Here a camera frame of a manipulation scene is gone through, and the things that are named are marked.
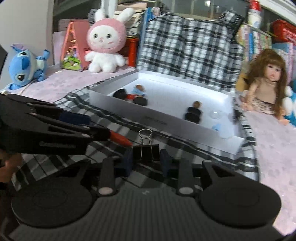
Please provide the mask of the person hand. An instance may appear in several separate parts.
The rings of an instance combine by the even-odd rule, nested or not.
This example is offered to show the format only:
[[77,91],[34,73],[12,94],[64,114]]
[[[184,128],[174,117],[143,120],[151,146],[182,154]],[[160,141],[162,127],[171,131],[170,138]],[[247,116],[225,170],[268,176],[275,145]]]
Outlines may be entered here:
[[4,166],[1,167],[1,182],[8,183],[13,174],[18,170],[18,166],[22,164],[22,154],[15,153],[9,154],[4,151],[1,151],[1,164]]

